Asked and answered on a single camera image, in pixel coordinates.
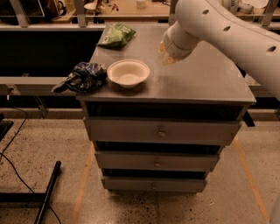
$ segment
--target gray tabletop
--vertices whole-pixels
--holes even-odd
[[[96,47],[91,62],[109,67],[118,60],[141,60],[150,68],[149,78],[132,89],[108,83],[92,94],[78,95],[86,101],[190,102],[252,104],[255,97],[235,64],[212,45],[202,41],[192,54],[176,64],[164,66],[158,47],[165,25],[130,25],[136,35],[123,48]],[[101,36],[105,39],[108,27]]]

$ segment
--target cabinet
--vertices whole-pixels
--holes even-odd
[[[235,65],[209,44],[200,43],[176,65],[162,66],[157,48],[166,27],[133,28],[136,36],[124,48],[96,48],[91,61],[109,66],[142,60],[150,67],[149,79],[132,89],[108,82],[77,95],[103,186],[202,192],[255,98]]]

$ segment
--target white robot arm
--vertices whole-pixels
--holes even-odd
[[[176,23],[164,34],[163,48],[176,60],[189,56],[205,40],[280,100],[280,38],[244,22],[221,0],[178,0]]]

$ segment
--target bowl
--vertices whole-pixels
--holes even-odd
[[[95,13],[96,3],[86,3],[84,8],[87,10],[88,13]]]
[[[133,88],[145,81],[150,74],[148,66],[140,60],[124,59],[112,64],[108,70],[108,78],[124,88]]]

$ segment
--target white cup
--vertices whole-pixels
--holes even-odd
[[[138,9],[143,9],[145,8],[147,0],[136,0],[136,6]]]

